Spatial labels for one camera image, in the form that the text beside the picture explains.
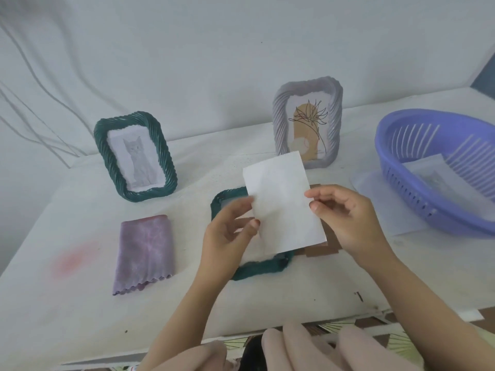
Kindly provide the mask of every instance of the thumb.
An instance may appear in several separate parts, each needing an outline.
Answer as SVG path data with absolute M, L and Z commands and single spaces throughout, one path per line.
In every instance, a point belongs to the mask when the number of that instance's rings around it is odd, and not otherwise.
M 328 208 L 325 204 L 322 202 L 319 202 L 317 200 L 313 200 L 310 204 L 309 207 L 313 213 L 318 216 L 320 219 L 325 221 L 328 225 L 330 225 L 331 228 L 334 227 L 334 225 L 337 225 L 337 222 L 340 220 L 340 217 L 337 213 L 332 211 L 330 208 Z
M 246 250 L 246 247 L 249 245 L 251 239 L 257 235 L 259 229 L 259 220 L 253 218 L 249 223 L 247 223 L 243 230 L 239 232 L 236 239 L 232 241 L 232 245 L 236 249 L 236 252 L 239 251 L 241 255 Z

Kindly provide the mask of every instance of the purple plastic basket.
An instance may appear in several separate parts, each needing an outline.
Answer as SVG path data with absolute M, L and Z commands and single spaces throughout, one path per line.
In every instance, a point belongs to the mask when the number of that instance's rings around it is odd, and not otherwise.
M 385 179 L 428 224 L 465 237 L 495 237 L 495 222 L 445 199 L 402 165 L 442 154 L 455 173 L 495 202 L 495 126 L 457 113 L 405 109 L 380 121 L 375 147 Z

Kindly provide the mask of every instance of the red stain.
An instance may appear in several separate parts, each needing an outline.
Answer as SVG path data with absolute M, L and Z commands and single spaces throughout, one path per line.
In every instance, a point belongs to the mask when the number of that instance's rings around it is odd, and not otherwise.
M 83 243 L 72 250 L 60 254 L 52 264 L 52 276 L 64 279 L 71 276 L 83 266 L 90 264 L 96 255 L 95 245 Z

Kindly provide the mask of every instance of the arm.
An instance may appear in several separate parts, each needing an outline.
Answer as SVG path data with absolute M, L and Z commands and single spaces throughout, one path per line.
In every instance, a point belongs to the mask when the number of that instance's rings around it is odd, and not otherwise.
M 251 202 L 251 197 L 232 201 L 208 225 L 193 284 L 153 341 L 138 371 L 151 371 L 201 343 L 218 294 L 234 275 L 244 250 L 259 228 L 258 220 L 237 218 L 251 209 Z
M 306 192 L 310 207 L 343 249 L 374 279 L 428 365 L 452 371 L 495 370 L 495 349 L 393 253 L 371 201 L 337 185 Z

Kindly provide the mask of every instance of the forearm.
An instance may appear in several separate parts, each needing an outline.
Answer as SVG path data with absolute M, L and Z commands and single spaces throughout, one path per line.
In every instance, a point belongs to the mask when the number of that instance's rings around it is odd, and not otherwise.
M 150 371 L 184 350 L 198 346 L 220 291 L 219 288 L 205 286 L 195 280 L 153 341 L 138 371 Z
M 394 260 L 367 271 L 431 367 L 495 370 L 495 350 L 402 262 Z

